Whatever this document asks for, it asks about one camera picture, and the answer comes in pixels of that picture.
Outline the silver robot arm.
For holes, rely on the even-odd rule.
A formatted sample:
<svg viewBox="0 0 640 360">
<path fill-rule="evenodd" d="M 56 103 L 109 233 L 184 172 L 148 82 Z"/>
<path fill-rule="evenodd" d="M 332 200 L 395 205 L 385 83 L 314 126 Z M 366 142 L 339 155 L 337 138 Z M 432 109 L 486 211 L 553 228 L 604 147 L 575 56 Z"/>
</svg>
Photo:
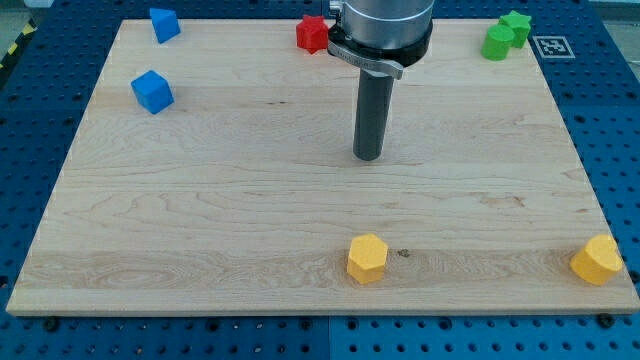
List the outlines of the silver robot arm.
<svg viewBox="0 0 640 360">
<path fill-rule="evenodd" d="M 378 77 L 399 80 L 427 52 L 434 0 L 335 0 L 328 52 Z"/>
</svg>

